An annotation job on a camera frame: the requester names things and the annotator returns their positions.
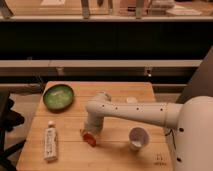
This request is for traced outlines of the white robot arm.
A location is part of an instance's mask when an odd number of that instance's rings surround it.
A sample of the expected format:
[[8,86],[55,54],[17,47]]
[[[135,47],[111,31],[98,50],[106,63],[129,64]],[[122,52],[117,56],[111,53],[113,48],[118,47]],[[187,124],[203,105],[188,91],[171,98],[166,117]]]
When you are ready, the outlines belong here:
[[175,171],[213,171],[213,97],[178,103],[113,103],[100,92],[86,104],[84,130],[97,135],[105,117],[143,122],[176,131]]

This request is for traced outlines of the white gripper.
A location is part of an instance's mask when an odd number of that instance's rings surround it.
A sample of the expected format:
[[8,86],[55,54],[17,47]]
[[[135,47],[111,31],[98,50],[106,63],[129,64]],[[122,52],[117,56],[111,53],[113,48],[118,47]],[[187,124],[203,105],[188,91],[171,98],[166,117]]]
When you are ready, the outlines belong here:
[[98,134],[103,129],[104,118],[88,115],[84,123],[84,130],[92,134]]

